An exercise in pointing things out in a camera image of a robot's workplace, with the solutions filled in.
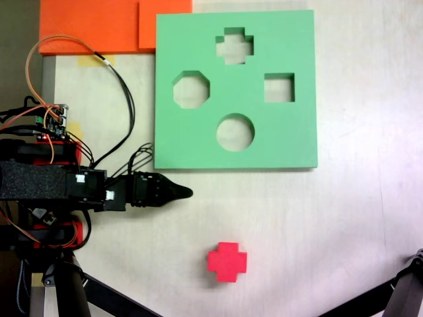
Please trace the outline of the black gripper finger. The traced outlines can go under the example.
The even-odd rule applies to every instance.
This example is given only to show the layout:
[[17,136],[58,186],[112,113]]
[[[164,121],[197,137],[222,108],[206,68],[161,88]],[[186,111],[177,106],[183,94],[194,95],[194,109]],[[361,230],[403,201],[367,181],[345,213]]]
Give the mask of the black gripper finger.
[[172,201],[178,201],[181,199],[188,199],[193,196],[193,192],[171,192],[161,194],[157,200],[157,207],[162,207]]
[[192,193],[193,191],[186,187],[182,186],[180,184],[176,184],[169,180],[166,176],[163,176],[162,174],[159,175],[158,180],[158,187],[162,192],[167,193]]

